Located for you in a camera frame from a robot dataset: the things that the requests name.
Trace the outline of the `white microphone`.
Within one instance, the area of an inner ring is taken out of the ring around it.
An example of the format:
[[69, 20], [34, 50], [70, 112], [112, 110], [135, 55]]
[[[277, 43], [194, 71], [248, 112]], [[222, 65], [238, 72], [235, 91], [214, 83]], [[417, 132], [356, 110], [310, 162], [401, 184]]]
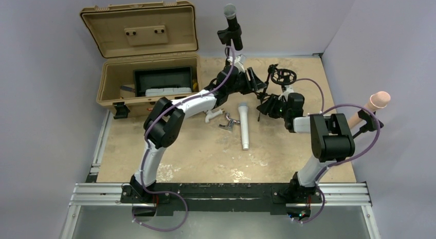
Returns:
[[246, 102], [239, 103], [241, 143], [244, 151], [249, 150], [249, 129], [248, 129], [248, 105]]

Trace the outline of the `black round-base mic stand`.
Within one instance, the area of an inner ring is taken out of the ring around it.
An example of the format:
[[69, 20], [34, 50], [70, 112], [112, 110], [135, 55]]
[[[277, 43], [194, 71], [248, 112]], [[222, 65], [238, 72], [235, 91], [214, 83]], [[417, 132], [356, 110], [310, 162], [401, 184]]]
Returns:
[[217, 36], [219, 37], [221, 43], [226, 46], [231, 46], [233, 44], [233, 48], [236, 51], [240, 51], [243, 49], [242, 42], [242, 30], [239, 24], [236, 24], [232, 27], [228, 27], [224, 30], [219, 30], [217, 32]]

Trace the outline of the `black microphone silver grille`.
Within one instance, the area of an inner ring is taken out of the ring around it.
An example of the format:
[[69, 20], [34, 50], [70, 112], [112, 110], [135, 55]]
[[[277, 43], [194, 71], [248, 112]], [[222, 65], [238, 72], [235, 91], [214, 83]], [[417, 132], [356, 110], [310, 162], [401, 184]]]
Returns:
[[225, 30], [224, 33], [224, 43], [228, 45], [228, 43], [233, 42], [235, 50], [240, 51], [243, 49], [243, 43], [241, 38], [242, 30], [237, 20], [236, 7], [233, 4], [227, 4], [224, 7], [223, 12], [228, 23], [228, 28]]

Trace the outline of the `black tripod mic stand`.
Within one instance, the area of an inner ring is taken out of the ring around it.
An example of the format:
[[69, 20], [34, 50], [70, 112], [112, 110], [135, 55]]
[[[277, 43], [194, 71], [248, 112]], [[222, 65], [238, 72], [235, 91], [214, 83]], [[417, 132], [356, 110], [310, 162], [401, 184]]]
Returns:
[[[284, 86], [293, 85], [297, 80], [297, 74], [294, 71], [285, 68], [277, 68], [277, 66], [278, 64], [271, 64], [268, 67], [268, 76], [265, 82], [267, 84], [267, 87], [261, 92], [256, 92], [256, 96], [257, 99], [260, 100], [260, 104], [267, 100], [270, 95], [272, 95], [266, 92], [270, 81], [272, 81], [274, 84], [280, 85], [282, 90]], [[261, 114], [259, 113], [257, 121], [259, 122], [260, 119]]]

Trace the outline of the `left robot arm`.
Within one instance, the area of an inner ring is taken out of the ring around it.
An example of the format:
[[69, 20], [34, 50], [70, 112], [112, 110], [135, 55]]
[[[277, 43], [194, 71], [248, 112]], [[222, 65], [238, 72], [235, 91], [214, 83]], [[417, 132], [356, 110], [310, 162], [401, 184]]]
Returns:
[[196, 94], [176, 100], [160, 98], [143, 124], [144, 155], [130, 182], [122, 186], [121, 203], [151, 203], [167, 194], [154, 191], [157, 170], [165, 150], [179, 136], [185, 119], [223, 105], [230, 94], [257, 93], [266, 87], [251, 67], [240, 71], [227, 66]]

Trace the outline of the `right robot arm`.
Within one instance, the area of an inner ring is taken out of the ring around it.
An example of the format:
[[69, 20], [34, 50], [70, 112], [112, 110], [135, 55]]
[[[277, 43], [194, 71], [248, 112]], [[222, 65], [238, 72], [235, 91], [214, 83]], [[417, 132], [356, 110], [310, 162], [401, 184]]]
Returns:
[[310, 135], [311, 157], [294, 174], [289, 186], [277, 193], [294, 201], [302, 201], [308, 194], [314, 194], [316, 182], [328, 165], [345, 160], [355, 152], [355, 143], [344, 114], [304, 116], [304, 102], [305, 98], [300, 93], [289, 93], [285, 99], [272, 94], [257, 106], [260, 114], [283, 119], [288, 132]]

